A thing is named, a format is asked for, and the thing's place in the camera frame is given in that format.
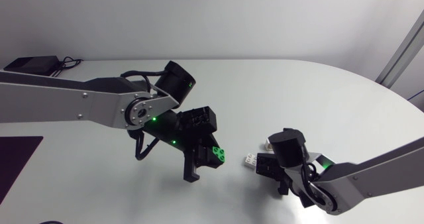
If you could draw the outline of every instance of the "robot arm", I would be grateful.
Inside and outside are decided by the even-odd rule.
[[[280,182],[281,195],[290,189],[302,205],[317,205],[339,215],[362,200],[424,186],[417,173],[424,156],[424,137],[361,164],[335,164],[322,154],[308,152],[300,131],[284,129],[267,140],[275,154],[258,154],[256,172]],[[316,173],[317,161],[324,171]]]
[[[131,82],[129,76],[142,76]],[[160,76],[155,85],[147,76]],[[174,113],[194,78],[175,62],[162,72],[129,71],[119,78],[75,82],[44,76],[0,72],[0,123],[35,121],[93,121],[125,129],[136,139],[136,158],[142,160],[162,140],[185,155],[184,179],[199,179],[195,168],[217,168],[225,161],[212,133],[216,117],[208,107]],[[155,136],[142,153],[144,132]]]

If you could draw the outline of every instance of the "tabletop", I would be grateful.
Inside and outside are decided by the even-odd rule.
[[[339,216],[304,209],[246,167],[266,138],[299,129],[309,152],[359,163],[424,136],[424,113],[356,74],[297,60],[174,60],[196,85],[177,111],[210,106],[226,162],[183,180],[184,156],[159,142],[143,161],[122,129],[91,121],[0,124],[0,136],[42,135],[0,205],[0,223],[418,223],[424,188],[370,198]],[[167,60],[91,61],[62,79],[163,70]],[[146,143],[152,137],[146,136]]]

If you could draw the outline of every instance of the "black power adapter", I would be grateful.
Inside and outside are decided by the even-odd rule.
[[[28,58],[17,58],[7,65],[4,70],[24,74],[50,76],[61,65],[57,56],[37,56]]]

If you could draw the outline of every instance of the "white plastic part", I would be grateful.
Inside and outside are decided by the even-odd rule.
[[[266,150],[272,150],[272,145],[270,144],[270,141],[268,139],[266,139],[264,146]]]
[[[246,160],[244,161],[244,165],[256,169],[256,155],[247,154]]]

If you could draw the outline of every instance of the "green object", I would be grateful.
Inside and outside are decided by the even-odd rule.
[[[220,161],[225,162],[225,152],[222,148],[212,147],[212,152],[216,155]]]
[[[323,164],[323,168],[327,169],[331,164]]]

